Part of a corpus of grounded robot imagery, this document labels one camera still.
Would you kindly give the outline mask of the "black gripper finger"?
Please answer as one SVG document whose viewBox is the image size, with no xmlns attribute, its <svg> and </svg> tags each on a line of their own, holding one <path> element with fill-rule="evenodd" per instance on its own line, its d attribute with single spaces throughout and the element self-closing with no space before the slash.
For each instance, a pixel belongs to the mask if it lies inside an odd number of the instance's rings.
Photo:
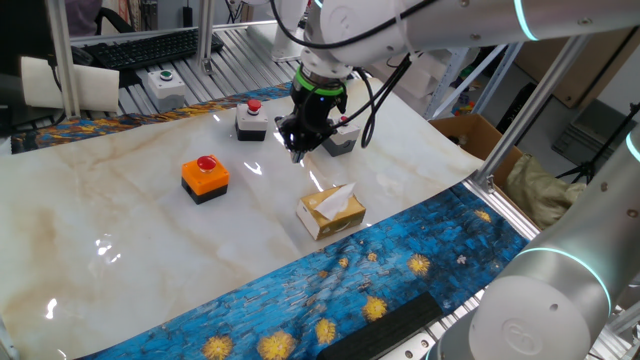
<svg viewBox="0 0 640 360">
<path fill-rule="evenodd" d="M 315 150 L 335 133 L 336 129 L 332 119 L 327 119 L 322 126 L 314 129 L 304 125 L 299 136 L 300 160 L 303 160 L 308 153 Z"/>
<path fill-rule="evenodd" d="M 301 161 L 301 152 L 297 144 L 299 126 L 296 116 L 293 114 L 278 116 L 276 118 L 276 127 L 283 139 L 284 146 L 290 153 L 291 161 L 294 164 L 299 163 Z"/>
</svg>

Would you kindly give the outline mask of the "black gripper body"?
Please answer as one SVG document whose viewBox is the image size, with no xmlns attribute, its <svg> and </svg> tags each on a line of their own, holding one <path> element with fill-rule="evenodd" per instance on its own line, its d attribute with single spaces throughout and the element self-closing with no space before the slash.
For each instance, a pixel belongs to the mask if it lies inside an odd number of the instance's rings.
<svg viewBox="0 0 640 360">
<path fill-rule="evenodd" d="M 306 131 L 331 134 L 334 123 L 329 120 L 330 112 L 334 108 L 340 114 L 346 112 L 348 97 L 345 85 L 335 89 L 292 87 L 290 96 L 294 102 L 294 116 Z"/>
</svg>

